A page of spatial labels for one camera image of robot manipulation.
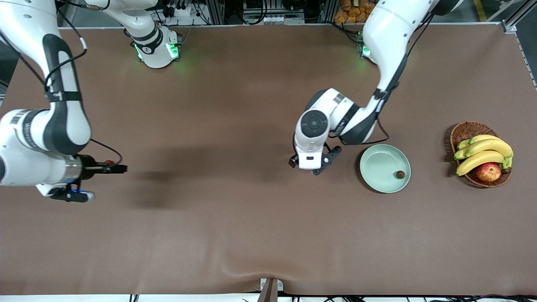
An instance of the wicker basket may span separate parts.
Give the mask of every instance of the wicker basket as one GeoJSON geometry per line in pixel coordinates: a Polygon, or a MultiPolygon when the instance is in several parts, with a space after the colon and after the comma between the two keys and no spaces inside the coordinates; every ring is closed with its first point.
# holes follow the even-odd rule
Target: wicker basket
{"type": "MultiPolygon", "coordinates": [[[[498,134],[489,126],[476,121],[465,121],[456,125],[455,128],[453,128],[453,130],[451,131],[451,136],[449,137],[453,154],[455,154],[455,152],[457,151],[457,145],[461,141],[471,139],[474,136],[480,134],[490,134],[496,136],[497,138],[499,137],[498,134]]],[[[469,181],[471,181],[477,186],[484,188],[495,188],[497,186],[504,185],[509,180],[509,178],[511,178],[511,173],[502,174],[498,180],[490,183],[483,182],[479,178],[477,178],[474,170],[470,171],[465,176],[469,181]]]]}

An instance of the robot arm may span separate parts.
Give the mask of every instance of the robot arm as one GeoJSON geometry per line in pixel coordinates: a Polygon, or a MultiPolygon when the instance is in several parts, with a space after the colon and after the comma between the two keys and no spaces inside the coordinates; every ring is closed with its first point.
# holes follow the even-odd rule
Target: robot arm
{"type": "Polygon", "coordinates": [[[407,63],[410,36],[433,8],[432,13],[445,15],[463,0],[386,0],[378,2],[363,30],[369,58],[379,66],[380,80],[366,107],[360,107],[335,89],[319,91],[306,106],[296,124],[296,155],[289,164],[294,168],[320,174],[339,154],[336,147],[324,153],[329,133],[344,145],[360,145],[369,139],[377,118],[391,92],[397,88],[407,63]]]}
{"type": "MultiPolygon", "coordinates": [[[[0,30],[7,42],[29,56],[47,76],[58,64],[72,58],[69,46],[57,28],[54,1],[10,0],[0,2],[0,30]]],[[[91,138],[84,113],[75,65],[65,64],[47,83],[49,110],[12,111],[11,121],[18,140],[39,152],[74,155],[91,138]]]]}
{"type": "Polygon", "coordinates": [[[45,77],[56,70],[46,83],[50,109],[13,110],[0,121],[0,185],[35,185],[43,196],[85,202],[93,193],[71,191],[71,184],[79,186],[96,173],[126,171],[126,166],[110,167],[77,154],[88,144],[91,128],[74,63],[56,68],[72,54],[55,10],[53,0],[0,1],[4,42],[34,60],[45,77]]]}
{"type": "Polygon", "coordinates": [[[108,6],[103,13],[121,23],[130,37],[140,59],[151,68],[163,68],[178,59],[180,41],[175,31],[156,26],[145,9],[152,8],[158,0],[86,0],[95,6],[108,6]]]}

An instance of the apple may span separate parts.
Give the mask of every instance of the apple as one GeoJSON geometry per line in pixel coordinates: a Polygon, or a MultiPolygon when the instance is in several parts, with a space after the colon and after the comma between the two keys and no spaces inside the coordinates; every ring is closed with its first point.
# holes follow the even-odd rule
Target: apple
{"type": "Polygon", "coordinates": [[[488,162],[475,168],[475,175],[483,182],[491,183],[498,180],[502,175],[502,169],[498,164],[488,162]]]}
{"type": "Polygon", "coordinates": [[[395,172],[395,177],[396,177],[397,179],[403,179],[404,176],[405,176],[405,174],[404,174],[403,171],[397,171],[397,172],[395,172]]]}

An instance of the banana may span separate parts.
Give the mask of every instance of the banana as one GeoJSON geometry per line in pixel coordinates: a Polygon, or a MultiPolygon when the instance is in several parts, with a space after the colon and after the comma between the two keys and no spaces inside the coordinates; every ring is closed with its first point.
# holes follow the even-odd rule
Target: banana
{"type": "Polygon", "coordinates": [[[470,146],[470,139],[463,140],[457,145],[457,150],[468,148],[470,146]]]}
{"type": "Polygon", "coordinates": [[[482,140],[487,140],[487,139],[492,139],[492,140],[501,140],[500,138],[497,138],[495,137],[494,135],[488,135],[488,134],[480,134],[480,135],[476,135],[474,136],[473,138],[471,138],[468,143],[471,145],[475,142],[478,142],[478,141],[482,141],[482,140]]]}
{"type": "Polygon", "coordinates": [[[464,174],[472,171],[475,167],[488,162],[504,163],[504,157],[497,151],[486,150],[470,156],[457,168],[457,175],[463,176],[464,174]]]}
{"type": "Polygon", "coordinates": [[[457,145],[457,150],[460,150],[460,149],[464,149],[464,148],[468,148],[471,144],[473,143],[476,143],[478,141],[482,141],[482,140],[487,140],[487,139],[497,139],[499,140],[500,138],[497,138],[493,135],[488,135],[488,134],[480,134],[480,135],[476,135],[474,136],[473,138],[471,139],[467,139],[467,140],[463,140],[461,141],[458,145],[457,145]]]}
{"type": "Polygon", "coordinates": [[[501,166],[502,170],[508,170],[511,166],[513,166],[513,156],[505,159],[505,162],[501,166]]]}
{"type": "Polygon", "coordinates": [[[497,139],[485,139],[476,143],[472,143],[470,147],[466,148],[465,156],[470,157],[485,150],[494,150],[502,154],[503,157],[506,159],[506,163],[507,159],[513,157],[513,149],[511,149],[511,146],[509,146],[503,140],[497,139]]]}
{"type": "Polygon", "coordinates": [[[462,149],[460,149],[459,151],[455,152],[455,156],[454,156],[453,158],[454,158],[456,161],[465,159],[465,158],[467,158],[467,156],[465,155],[465,153],[466,153],[466,148],[462,148],[462,149]]]}

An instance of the brown table cover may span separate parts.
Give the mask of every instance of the brown table cover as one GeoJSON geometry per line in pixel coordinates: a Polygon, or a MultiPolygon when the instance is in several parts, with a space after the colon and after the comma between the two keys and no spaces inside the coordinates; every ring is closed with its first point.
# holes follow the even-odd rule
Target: brown table cover
{"type": "MultiPolygon", "coordinates": [[[[365,146],[344,147],[318,177],[287,164],[315,92],[363,106],[378,83],[335,28],[195,28],[160,70],[121,30],[82,34],[93,137],[129,172],[83,183],[98,195],[88,204],[0,188],[1,294],[248,292],[262,277],[294,294],[537,293],[537,92],[499,25],[430,26],[413,50],[381,115],[412,166],[392,195],[358,177],[365,146]],[[453,176],[444,139],[465,120],[513,147],[505,186],[453,176]]],[[[46,106],[19,64],[2,113],[46,106]]],[[[115,160],[94,144],[84,153],[115,160]]]]}

